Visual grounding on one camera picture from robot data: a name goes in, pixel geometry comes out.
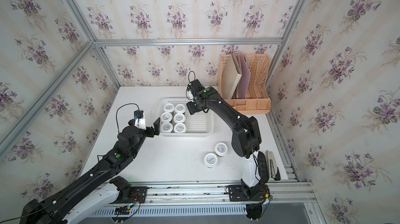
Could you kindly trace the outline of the yogurt cup back row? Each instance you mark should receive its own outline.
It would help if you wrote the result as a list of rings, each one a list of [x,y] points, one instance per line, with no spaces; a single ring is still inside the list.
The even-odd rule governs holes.
[[[175,112],[175,105],[172,103],[166,103],[163,107],[163,111],[173,114]]]
[[[228,153],[228,146],[227,146],[225,143],[223,143],[223,142],[217,143],[217,144],[215,145],[215,153],[216,153],[217,156],[219,156],[219,157],[223,157],[223,156],[227,155],[227,153]]]
[[[176,123],[174,125],[174,133],[186,133],[187,127],[184,123]]]
[[[162,133],[171,133],[174,130],[174,126],[170,122],[165,122],[161,124],[160,129]]]

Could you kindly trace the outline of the yogurt cup row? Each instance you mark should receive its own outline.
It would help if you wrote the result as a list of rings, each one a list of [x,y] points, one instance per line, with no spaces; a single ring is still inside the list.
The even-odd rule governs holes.
[[[184,123],[176,123],[174,125],[174,133],[186,133],[187,127]]]
[[[172,103],[166,103],[163,107],[163,111],[173,114],[175,112],[175,105]]]
[[[208,168],[214,168],[218,164],[218,156],[214,153],[207,153],[204,156],[204,164]]]
[[[170,112],[163,112],[160,116],[162,123],[170,123],[173,120],[173,115]]]
[[[174,115],[173,121],[175,124],[184,123],[186,120],[185,114],[183,113],[176,113]]]
[[[215,153],[216,153],[217,156],[219,156],[219,157],[223,157],[223,156],[227,155],[227,153],[228,153],[228,146],[227,146],[225,143],[223,143],[223,142],[217,143],[217,144],[215,145]]]
[[[174,130],[174,126],[170,122],[165,122],[161,124],[160,129],[162,133],[171,133]]]
[[[185,114],[186,112],[186,106],[184,104],[177,104],[175,106],[174,113],[175,114]]]

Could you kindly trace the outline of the yogurt cup front row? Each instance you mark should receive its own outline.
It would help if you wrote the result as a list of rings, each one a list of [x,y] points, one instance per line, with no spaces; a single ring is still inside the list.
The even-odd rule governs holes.
[[[183,113],[176,113],[174,115],[173,121],[175,124],[184,123],[186,120],[185,114]]]
[[[204,156],[204,164],[208,168],[214,168],[218,164],[218,156],[214,153],[207,153]]]
[[[175,114],[185,114],[186,112],[186,106],[184,104],[177,104],[175,106],[174,113]]]
[[[160,116],[162,123],[170,123],[173,120],[173,115],[170,112],[163,112]]]

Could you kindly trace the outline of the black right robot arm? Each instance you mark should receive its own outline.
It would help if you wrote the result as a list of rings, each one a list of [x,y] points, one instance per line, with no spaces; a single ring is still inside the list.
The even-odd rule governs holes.
[[[231,129],[231,146],[243,158],[241,192],[245,199],[255,201],[259,193],[267,192],[266,183],[269,180],[267,159],[260,151],[261,134],[257,119],[239,113],[215,88],[205,88],[197,79],[189,82],[186,91],[192,95],[186,104],[191,115],[211,110]]]

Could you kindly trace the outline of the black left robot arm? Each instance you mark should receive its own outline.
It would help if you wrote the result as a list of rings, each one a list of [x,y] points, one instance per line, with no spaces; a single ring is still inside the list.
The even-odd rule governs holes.
[[[32,200],[22,211],[21,224],[77,224],[95,210],[121,195],[129,199],[130,183],[119,176],[132,161],[146,138],[160,134],[160,119],[152,127],[140,129],[134,120],[117,136],[113,148],[76,181],[39,202]]]

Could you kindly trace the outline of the white perforated plastic basket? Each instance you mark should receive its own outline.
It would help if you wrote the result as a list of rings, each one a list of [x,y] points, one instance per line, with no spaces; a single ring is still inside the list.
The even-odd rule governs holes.
[[[157,113],[161,116],[164,112],[164,106],[167,103],[171,103],[174,106],[177,106],[178,104],[186,106],[188,102],[189,100],[186,98],[162,98]],[[191,115],[188,109],[186,109],[184,114],[186,132],[177,133],[172,130],[172,132],[162,132],[161,134],[171,137],[206,137],[214,132],[214,114],[212,112],[204,113],[203,111],[200,111],[199,113]]]

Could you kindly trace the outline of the beige folder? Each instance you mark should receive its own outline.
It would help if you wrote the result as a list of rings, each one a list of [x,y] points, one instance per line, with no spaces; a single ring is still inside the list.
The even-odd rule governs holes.
[[[238,59],[231,54],[221,75],[220,86],[223,99],[232,99],[241,77],[242,72]]]

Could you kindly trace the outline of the purple folder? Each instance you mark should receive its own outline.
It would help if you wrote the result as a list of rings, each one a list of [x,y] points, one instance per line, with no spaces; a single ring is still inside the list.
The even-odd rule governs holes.
[[[236,98],[237,99],[245,99],[246,92],[249,87],[251,72],[246,63],[245,57],[242,52],[238,54],[240,68],[241,68],[241,79],[238,83],[236,90]]]

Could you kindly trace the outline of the peach plastic file organizer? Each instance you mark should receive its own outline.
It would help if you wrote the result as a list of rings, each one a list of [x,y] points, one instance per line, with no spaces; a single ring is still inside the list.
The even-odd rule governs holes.
[[[231,54],[220,55],[218,72],[218,92],[220,95],[221,75],[230,55]],[[251,72],[250,83],[245,95],[245,99],[237,99],[235,91],[232,99],[225,99],[225,101],[227,101],[229,105],[242,114],[267,114],[269,113],[271,106],[271,99],[266,92],[266,80],[269,72],[270,58],[267,54],[243,55]]]

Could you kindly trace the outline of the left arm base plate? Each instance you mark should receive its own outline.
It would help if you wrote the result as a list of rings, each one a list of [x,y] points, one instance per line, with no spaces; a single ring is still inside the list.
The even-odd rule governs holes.
[[[122,189],[113,204],[144,203],[148,187],[130,187]]]

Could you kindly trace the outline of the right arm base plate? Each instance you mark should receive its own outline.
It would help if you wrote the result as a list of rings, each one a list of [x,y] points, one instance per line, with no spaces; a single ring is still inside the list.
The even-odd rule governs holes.
[[[272,198],[268,186],[262,183],[251,188],[245,184],[229,185],[226,192],[230,202],[262,202]]]

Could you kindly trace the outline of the aluminium mounting rail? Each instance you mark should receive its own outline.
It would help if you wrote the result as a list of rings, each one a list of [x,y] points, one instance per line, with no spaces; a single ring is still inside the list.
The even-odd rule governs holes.
[[[145,202],[141,206],[164,205],[228,205],[258,203],[315,203],[316,195],[306,182],[272,182],[268,184],[271,199],[262,202],[230,202],[226,187],[238,183],[131,183],[131,187],[148,187]],[[80,203],[79,207],[89,207],[94,210],[113,204],[119,192],[114,184],[104,183],[92,191]]]

